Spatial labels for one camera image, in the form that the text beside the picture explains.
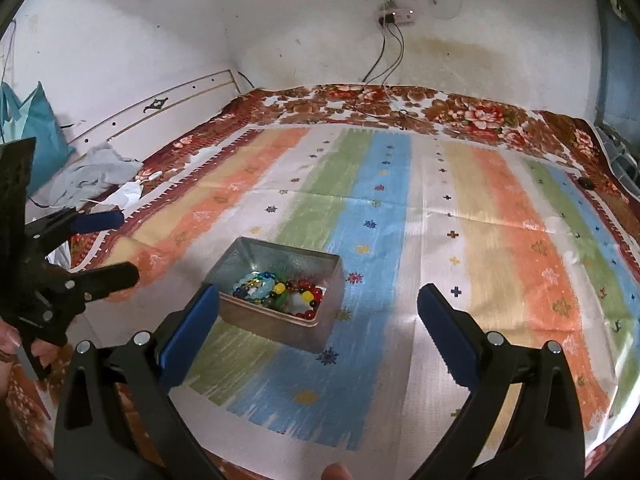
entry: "metal box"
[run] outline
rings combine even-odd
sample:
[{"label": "metal box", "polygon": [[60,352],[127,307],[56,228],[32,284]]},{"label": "metal box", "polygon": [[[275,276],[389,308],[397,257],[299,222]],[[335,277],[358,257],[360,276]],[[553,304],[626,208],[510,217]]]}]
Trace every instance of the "metal box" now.
[{"label": "metal box", "polygon": [[[301,319],[234,298],[230,294],[234,284],[254,270],[277,272],[292,280],[304,278],[326,287],[316,317]],[[220,291],[220,317],[224,321],[308,352],[324,350],[344,296],[340,256],[247,237],[236,238],[204,282]]]}]

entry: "metal screw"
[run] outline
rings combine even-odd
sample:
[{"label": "metal screw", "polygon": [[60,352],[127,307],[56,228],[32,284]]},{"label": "metal screw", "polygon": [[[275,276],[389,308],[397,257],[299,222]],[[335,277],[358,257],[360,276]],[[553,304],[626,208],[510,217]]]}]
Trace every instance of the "metal screw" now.
[{"label": "metal screw", "polygon": [[91,343],[86,340],[81,341],[76,346],[76,352],[78,352],[79,354],[84,354],[85,352],[89,351],[89,348],[91,348]]},{"label": "metal screw", "polygon": [[554,354],[559,354],[562,351],[562,346],[557,341],[549,341],[546,344],[546,347],[549,348]]},{"label": "metal screw", "polygon": [[500,332],[489,332],[486,335],[487,340],[494,346],[500,346],[504,343],[504,336]]},{"label": "metal screw", "polygon": [[145,331],[138,332],[135,336],[133,336],[133,342],[138,346],[147,344],[150,339],[151,334]]}]

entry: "black round object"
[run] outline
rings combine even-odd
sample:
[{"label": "black round object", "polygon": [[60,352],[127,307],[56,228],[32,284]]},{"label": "black round object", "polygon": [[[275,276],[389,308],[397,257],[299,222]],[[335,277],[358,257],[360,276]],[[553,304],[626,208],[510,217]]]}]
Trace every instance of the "black round object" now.
[{"label": "black round object", "polygon": [[578,179],[578,184],[589,191],[593,191],[594,189],[596,189],[596,185],[593,183],[593,180],[591,180],[590,178],[586,178],[585,176],[582,176]]}]

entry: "bed sheet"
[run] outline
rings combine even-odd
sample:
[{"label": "bed sheet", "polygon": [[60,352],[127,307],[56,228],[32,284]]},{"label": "bed sheet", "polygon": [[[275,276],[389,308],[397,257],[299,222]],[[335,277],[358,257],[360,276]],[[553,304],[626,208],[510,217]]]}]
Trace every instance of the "bed sheet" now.
[{"label": "bed sheet", "polygon": [[[76,269],[140,269],[136,288],[88,307],[101,345],[182,308],[237,236],[343,258],[323,352],[219,320],[172,391],[200,443],[236,465],[302,479],[343,462],[356,478],[408,478],[467,394],[415,315],[427,282],[514,344],[562,343],[588,451],[638,406],[638,202],[583,121],[415,87],[257,90],[149,158],[138,179],[143,197],[121,229],[72,243]],[[69,356],[45,383],[13,374],[8,402],[45,461]]]}]

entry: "red bead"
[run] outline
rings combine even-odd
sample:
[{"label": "red bead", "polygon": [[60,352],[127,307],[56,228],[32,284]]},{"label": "red bead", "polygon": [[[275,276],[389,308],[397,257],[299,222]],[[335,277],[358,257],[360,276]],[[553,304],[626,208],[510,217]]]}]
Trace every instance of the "red bead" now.
[{"label": "red bead", "polygon": [[314,286],[313,288],[311,288],[311,293],[314,295],[314,300],[316,300],[318,303],[320,303],[322,301],[322,289],[321,288],[317,288],[316,286]]}]

